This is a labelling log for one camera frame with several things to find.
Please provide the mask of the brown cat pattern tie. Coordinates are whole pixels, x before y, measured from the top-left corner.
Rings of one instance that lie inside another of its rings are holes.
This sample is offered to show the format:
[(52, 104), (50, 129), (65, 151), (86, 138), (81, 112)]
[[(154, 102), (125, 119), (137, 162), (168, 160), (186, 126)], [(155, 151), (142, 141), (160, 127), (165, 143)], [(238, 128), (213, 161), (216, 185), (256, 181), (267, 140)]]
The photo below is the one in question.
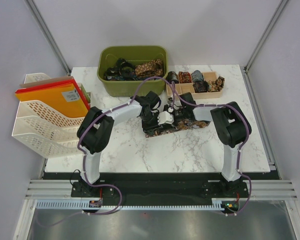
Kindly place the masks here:
[(154, 128), (144, 129), (143, 132), (147, 138), (158, 137), (166, 134), (173, 134), (180, 131), (203, 129), (208, 127), (210, 121), (184, 119), (173, 124), (162, 124)]

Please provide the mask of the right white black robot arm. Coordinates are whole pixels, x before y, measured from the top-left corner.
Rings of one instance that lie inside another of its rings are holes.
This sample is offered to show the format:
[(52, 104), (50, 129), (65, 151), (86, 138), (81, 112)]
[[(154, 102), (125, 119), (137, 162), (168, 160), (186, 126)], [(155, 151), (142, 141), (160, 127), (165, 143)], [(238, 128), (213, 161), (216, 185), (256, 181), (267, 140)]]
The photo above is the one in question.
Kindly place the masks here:
[(241, 156), (252, 127), (237, 102), (226, 104), (198, 104), (190, 93), (179, 96), (181, 106), (170, 107), (174, 120), (189, 119), (199, 122), (212, 122), (220, 142), (223, 144), (223, 167), (221, 175), (224, 181), (219, 191), (225, 197), (237, 191), (235, 181), (243, 177)]

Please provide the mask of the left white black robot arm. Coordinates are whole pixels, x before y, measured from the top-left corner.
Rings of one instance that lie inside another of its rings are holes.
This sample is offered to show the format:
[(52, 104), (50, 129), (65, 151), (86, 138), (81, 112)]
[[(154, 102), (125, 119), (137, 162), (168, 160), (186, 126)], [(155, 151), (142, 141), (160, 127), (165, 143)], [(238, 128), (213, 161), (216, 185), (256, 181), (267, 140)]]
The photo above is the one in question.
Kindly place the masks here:
[(156, 124), (158, 117), (153, 111), (160, 104), (160, 97), (150, 91), (146, 96), (134, 95), (128, 102), (112, 108), (90, 108), (76, 133), (79, 138), (77, 148), (83, 153), (80, 175), (85, 181), (82, 185), (85, 194), (94, 197), (100, 191), (97, 181), (100, 178), (101, 153), (109, 143), (113, 127), (134, 118)]

